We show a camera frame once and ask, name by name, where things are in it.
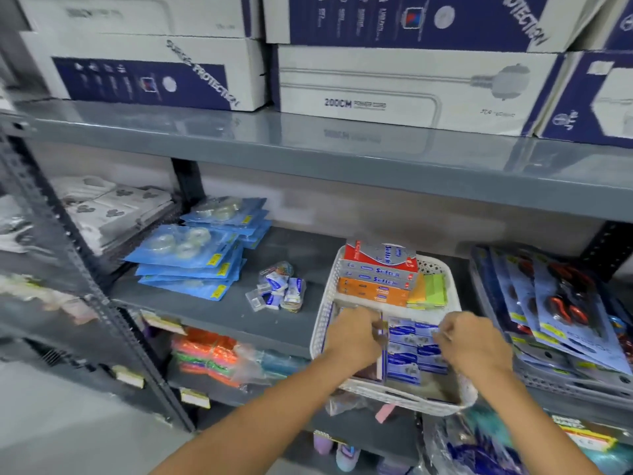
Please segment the person's left hand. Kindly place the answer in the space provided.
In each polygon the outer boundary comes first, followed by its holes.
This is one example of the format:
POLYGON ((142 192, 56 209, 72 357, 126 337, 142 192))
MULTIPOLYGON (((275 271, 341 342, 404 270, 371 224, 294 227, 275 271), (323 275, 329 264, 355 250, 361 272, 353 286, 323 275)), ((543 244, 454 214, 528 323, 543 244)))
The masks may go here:
POLYGON ((383 350, 373 340, 363 316, 364 306, 344 308, 330 323, 322 355, 345 377, 378 362, 383 350))

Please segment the person's right forearm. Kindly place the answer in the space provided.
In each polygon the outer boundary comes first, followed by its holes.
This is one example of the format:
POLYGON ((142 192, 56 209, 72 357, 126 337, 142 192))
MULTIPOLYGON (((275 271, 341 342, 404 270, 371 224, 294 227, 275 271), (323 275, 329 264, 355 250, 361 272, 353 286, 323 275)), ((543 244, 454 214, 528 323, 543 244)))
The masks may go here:
POLYGON ((493 367, 468 378, 499 415, 530 475, 602 475, 511 370, 493 367))

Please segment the person's left forearm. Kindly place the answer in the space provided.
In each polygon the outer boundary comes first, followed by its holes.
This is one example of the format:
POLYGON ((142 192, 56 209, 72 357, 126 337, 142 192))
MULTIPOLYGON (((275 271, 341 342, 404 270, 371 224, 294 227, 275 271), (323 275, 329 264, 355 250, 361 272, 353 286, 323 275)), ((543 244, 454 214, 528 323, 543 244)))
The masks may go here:
POLYGON ((362 365, 352 352, 326 352, 199 433, 149 475, 265 475, 328 397, 362 365))

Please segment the pile of blue eraser packets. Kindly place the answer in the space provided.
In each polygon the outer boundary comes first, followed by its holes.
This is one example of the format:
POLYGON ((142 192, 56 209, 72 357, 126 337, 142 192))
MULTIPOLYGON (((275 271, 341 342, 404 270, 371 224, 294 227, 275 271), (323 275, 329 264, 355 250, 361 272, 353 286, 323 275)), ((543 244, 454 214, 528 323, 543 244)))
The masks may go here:
POLYGON ((426 375, 449 374, 448 363, 434 341, 437 325, 392 317, 387 327, 387 380, 420 386, 426 375))

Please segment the green sticky note pad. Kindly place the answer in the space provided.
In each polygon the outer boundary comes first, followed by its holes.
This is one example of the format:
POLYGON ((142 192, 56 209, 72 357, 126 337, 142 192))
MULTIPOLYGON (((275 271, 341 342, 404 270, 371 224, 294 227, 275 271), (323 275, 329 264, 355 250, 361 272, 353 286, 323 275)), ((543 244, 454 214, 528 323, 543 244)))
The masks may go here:
POLYGON ((425 285, 424 306, 427 308, 444 308, 447 305, 446 279, 444 274, 425 274, 423 281, 425 285))

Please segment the clear bag of small erasers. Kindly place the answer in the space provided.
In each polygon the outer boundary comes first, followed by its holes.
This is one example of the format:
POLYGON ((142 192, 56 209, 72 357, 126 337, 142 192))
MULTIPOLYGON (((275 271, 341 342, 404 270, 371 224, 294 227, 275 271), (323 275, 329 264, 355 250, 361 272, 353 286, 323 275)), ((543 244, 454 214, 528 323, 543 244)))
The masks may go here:
POLYGON ((256 288, 246 293, 252 311, 286 310, 301 311, 308 284, 297 277, 294 266, 288 261, 270 265, 258 273, 256 288))

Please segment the clear plastic bag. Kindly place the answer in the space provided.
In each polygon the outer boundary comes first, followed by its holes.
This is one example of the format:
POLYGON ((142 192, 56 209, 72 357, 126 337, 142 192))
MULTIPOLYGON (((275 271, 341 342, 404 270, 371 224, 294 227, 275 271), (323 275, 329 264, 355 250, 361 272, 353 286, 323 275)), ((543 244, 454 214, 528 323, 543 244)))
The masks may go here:
POLYGON ((253 345, 238 343, 233 352, 237 361, 230 379, 239 387, 248 385, 271 386, 304 370, 310 361, 303 357, 278 351, 259 349, 253 345))

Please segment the row of blue scissors packets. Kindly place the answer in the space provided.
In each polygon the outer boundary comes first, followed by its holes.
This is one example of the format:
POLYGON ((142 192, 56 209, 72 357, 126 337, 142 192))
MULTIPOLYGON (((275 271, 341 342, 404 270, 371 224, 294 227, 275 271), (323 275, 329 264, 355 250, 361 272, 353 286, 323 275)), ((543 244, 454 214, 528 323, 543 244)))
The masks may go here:
POLYGON ((482 309, 525 363, 601 382, 633 376, 633 320, 578 263, 531 246, 483 244, 470 262, 482 309))

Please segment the yellow label hanging packet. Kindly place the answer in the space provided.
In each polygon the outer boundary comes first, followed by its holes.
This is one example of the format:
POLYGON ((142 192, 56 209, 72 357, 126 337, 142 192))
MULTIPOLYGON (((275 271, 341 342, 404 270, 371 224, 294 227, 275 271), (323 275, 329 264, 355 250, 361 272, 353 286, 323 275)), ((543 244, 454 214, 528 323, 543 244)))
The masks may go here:
POLYGON ((552 412, 548 414, 553 422, 566 432, 581 449, 606 453, 618 443, 616 437, 608 433, 594 431, 580 419, 566 417, 552 412))

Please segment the stack of neon coloured packs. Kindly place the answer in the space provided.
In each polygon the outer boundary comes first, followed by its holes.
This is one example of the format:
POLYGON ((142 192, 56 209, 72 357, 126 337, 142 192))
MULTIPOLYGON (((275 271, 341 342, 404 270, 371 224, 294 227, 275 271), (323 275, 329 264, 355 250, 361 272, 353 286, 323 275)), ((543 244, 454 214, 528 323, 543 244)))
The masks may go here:
POLYGON ((171 351, 178 368, 187 374, 207 375, 217 382, 239 388, 234 379, 239 364, 237 341, 226 335, 186 327, 184 334, 173 334, 171 351))

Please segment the yellow white shelf label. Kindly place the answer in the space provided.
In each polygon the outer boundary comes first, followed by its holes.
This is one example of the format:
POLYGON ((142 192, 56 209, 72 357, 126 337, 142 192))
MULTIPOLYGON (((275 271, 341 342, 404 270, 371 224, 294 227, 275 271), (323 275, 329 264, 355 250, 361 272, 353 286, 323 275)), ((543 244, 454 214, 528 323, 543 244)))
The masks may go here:
POLYGON ((145 388, 146 380, 143 375, 138 374, 122 365, 114 365, 111 368, 111 371, 117 381, 140 390, 145 388))
POLYGON ((152 311, 140 310, 140 315, 148 326, 161 329, 178 335, 186 335, 187 332, 180 322, 159 317, 152 311))
POLYGON ((188 388, 179 388, 180 401, 187 405, 194 405, 205 410, 211 408, 211 400, 209 397, 199 391, 195 391, 188 388))

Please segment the stack of blue tape packets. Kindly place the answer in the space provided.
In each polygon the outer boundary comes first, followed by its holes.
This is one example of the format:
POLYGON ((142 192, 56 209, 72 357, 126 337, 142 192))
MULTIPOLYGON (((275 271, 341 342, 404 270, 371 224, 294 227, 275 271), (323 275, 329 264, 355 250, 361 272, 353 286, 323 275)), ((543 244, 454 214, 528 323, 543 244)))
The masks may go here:
POLYGON ((207 197, 124 257, 144 286, 220 301, 272 226, 267 198, 207 197))

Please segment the stack of white blue cartons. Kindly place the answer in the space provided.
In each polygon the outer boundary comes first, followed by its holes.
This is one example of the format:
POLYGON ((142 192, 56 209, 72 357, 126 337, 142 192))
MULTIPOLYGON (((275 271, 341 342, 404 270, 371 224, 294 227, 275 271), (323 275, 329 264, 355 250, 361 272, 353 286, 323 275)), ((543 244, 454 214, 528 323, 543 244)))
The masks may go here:
POLYGON ((17 0, 56 99, 529 136, 609 0, 17 0))

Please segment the stack of white flat packets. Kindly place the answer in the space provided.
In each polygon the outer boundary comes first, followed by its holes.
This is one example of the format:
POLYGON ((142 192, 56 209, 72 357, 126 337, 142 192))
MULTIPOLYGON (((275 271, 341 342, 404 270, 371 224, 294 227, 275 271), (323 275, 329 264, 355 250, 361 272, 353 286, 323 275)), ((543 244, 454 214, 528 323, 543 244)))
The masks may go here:
POLYGON ((97 256, 131 238, 175 206, 175 199, 167 191, 120 185, 98 176, 61 176, 53 178, 51 184, 97 256))

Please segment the pile of pale packets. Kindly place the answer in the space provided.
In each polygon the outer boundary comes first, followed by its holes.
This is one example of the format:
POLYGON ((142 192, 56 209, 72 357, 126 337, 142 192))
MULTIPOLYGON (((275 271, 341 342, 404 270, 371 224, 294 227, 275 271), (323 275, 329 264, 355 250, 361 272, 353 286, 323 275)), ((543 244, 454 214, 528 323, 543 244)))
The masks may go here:
POLYGON ((39 301, 44 311, 60 310, 69 315, 76 325, 99 319, 95 310, 81 297, 44 287, 27 275, 0 274, 0 295, 9 295, 24 302, 39 301))

